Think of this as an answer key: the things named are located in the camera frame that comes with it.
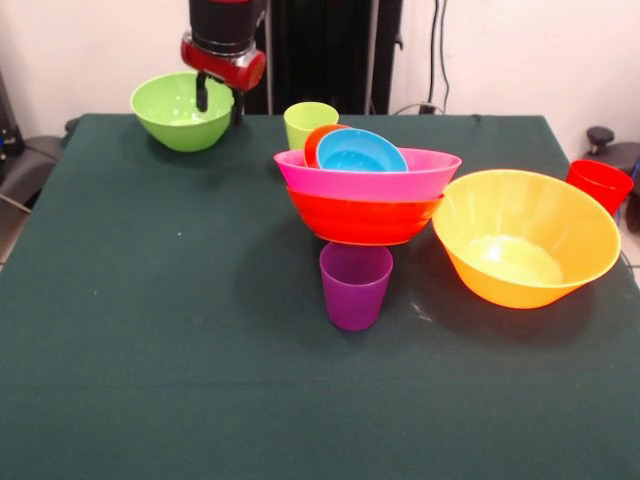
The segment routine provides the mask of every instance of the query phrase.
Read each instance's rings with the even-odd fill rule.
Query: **floor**
[[[0,271],[2,271],[4,264],[9,259],[11,251],[19,240],[28,219],[28,215],[18,214],[15,221],[12,222],[11,228],[5,232],[0,232]],[[633,270],[636,284],[640,288],[640,234],[629,233],[626,223],[622,220],[620,221],[620,235],[622,237],[622,252],[626,256],[629,267]]]

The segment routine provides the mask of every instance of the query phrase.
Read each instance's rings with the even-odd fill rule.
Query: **orange bowl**
[[[433,228],[467,287],[511,308],[555,302],[603,276],[620,255],[620,233],[602,205],[524,170],[454,180]]]
[[[443,199],[361,202],[287,191],[302,221],[318,237],[371,247],[407,243],[429,223]]]

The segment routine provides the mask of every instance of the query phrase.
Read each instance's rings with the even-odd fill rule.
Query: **green bowl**
[[[231,123],[231,89],[207,79],[209,109],[196,108],[196,72],[152,78],[131,95],[131,109],[160,143],[179,152],[196,152],[216,143]]]

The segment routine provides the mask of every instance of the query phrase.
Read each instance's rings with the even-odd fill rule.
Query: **pink bowl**
[[[438,198],[462,160],[443,152],[400,148],[408,172],[346,172],[305,166],[302,150],[274,156],[287,186],[298,193],[343,200],[415,202]]]

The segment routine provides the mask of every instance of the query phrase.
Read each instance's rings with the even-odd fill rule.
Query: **power outlet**
[[[431,105],[420,105],[420,110],[418,110],[418,115],[434,115],[435,113],[436,107]]]

